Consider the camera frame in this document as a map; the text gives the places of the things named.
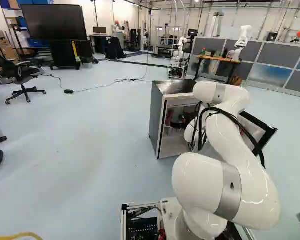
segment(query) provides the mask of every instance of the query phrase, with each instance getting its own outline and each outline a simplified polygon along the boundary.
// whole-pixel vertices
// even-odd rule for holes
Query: gray floor
[[[46,73],[78,91],[140,78],[145,71],[145,66],[102,61],[92,69]],[[164,79],[167,69],[148,67],[144,80]],[[19,86],[0,85],[0,126],[8,137],[0,144],[5,154],[0,235],[32,231],[45,240],[119,239],[121,204],[174,196],[175,159],[156,160],[148,138],[151,83],[116,83],[73,95],[59,84],[40,76],[26,87],[45,89],[47,95],[30,93],[31,103],[21,96],[11,105],[4,100]],[[254,233],[258,240],[300,240],[300,97],[248,90],[253,103],[247,111],[279,129],[264,155],[282,216],[274,229]]]

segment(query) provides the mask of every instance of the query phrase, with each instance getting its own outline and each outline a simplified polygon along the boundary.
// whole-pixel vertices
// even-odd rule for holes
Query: table
[[[95,33],[90,35],[89,37],[93,42],[95,53],[106,54],[108,39],[111,38],[111,36]]]
[[[199,59],[199,63],[198,63],[198,67],[196,69],[196,72],[195,72],[195,77],[193,80],[196,80],[198,77],[199,77],[199,70],[200,70],[200,66],[201,66],[201,62],[202,60],[204,59],[207,59],[207,60],[217,60],[217,61],[220,61],[220,62],[227,62],[227,63],[232,63],[232,68],[231,68],[231,71],[229,73],[229,76],[228,76],[228,81],[226,82],[226,84],[229,84],[234,72],[235,72],[235,69],[236,69],[236,66],[237,64],[240,64],[241,61],[238,61],[238,60],[232,60],[231,58],[223,58],[223,57],[219,57],[219,56],[206,56],[206,55],[198,55],[197,58]]]

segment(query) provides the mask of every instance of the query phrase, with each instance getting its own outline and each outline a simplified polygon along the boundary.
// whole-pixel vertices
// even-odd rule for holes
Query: large monitor
[[[30,37],[39,40],[87,40],[79,5],[21,4]]]

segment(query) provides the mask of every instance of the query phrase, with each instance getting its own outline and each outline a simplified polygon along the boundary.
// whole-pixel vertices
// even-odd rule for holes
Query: white robot
[[[236,118],[250,102],[244,88],[209,81],[198,82],[193,95]],[[228,221],[268,230],[279,220],[281,205],[274,182],[245,144],[237,125],[227,116],[213,113],[203,114],[202,128],[224,161],[192,152],[177,158],[172,171],[176,198],[160,201],[169,213],[163,214],[168,240],[213,240]],[[198,142],[199,128],[194,126],[195,120],[184,133],[189,143],[194,131]]]
[[[248,44],[248,32],[251,30],[250,25],[241,26],[241,36],[239,40],[234,44],[237,50],[229,51],[227,57],[233,60],[238,61],[241,51],[247,46]]]
[[[175,46],[178,46],[178,51],[173,52],[173,57],[171,58],[170,63],[173,67],[179,67],[180,62],[184,58],[184,45],[188,42],[188,40],[185,37],[180,37],[178,44],[174,44]]]

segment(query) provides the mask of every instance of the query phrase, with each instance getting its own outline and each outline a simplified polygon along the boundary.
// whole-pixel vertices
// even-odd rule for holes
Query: office chair
[[[21,85],[22,90],[14,91],[12,97],[9,97],[5,100],[5,104],[9,105],[10,100],[19,97],[24,94],[26,101],[31,102],[28,93],[43,93],[46,94],[45,90],[37,90],[36,87],[25,88],[24,84],[29,82],[31,79],[37,78],[38,76],[44,74],[44,71],[41,71],[38,68],[30,67],[30,61],[23,61],[18,64],[14,64],[15,59],[5,59],[0,55],[0,77],[12,78],[13,82],[17,85]]]

